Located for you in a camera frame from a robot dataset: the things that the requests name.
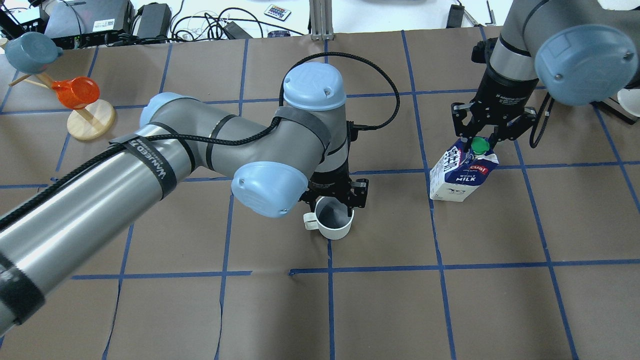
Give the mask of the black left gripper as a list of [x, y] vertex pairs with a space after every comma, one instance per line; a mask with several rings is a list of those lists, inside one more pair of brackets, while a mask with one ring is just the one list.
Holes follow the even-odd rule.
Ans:
[[322, 197], [336, 199], [349, 209], [365, 208], [369, 187], [368, 178], [352, 180], [347, 171], [315, 172], [299, 200], [312, 210]]

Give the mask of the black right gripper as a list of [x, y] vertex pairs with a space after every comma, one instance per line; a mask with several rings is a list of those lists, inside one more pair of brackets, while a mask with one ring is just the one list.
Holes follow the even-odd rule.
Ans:
[[502, 141], [514, 141], [532, 128], [536, 116], [526, 110], [538, 79], [513, 80], [494, 70], [486, 70], [477, 92], [466, 107], [451, 104], [455, 134], [464, 151], [471, 150], [474, 137], [485, 126], [496, 126], [491, 134], [491, 150]]

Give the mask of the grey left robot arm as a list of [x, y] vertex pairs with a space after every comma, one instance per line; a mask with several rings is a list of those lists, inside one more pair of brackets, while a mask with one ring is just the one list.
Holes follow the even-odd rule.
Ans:
[[343, 78], [331, 64], [293, 66], [283, 104], [263, 126], [190, 96], [164, 92], [141, 127], [1, 218], [1, 333], [25, 323], [94, 253], [194, 170], [231, 178], [245, 207], [281, 218], [298, 201], [366, 203], [368, 180], [349, 175]]

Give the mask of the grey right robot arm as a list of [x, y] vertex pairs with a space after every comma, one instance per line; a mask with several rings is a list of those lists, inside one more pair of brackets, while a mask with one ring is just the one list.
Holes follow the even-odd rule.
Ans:
[[553, 102], [583, 106], [637, 89], [639, 11], [605, 9], [597, 0], [515, 0], [497, 38], [477, 43], [486, 70], [468, 104], [451, 105], [465, 151], [485, 126], [487, 142], [514, 141], [531, 130], [535, 148]]

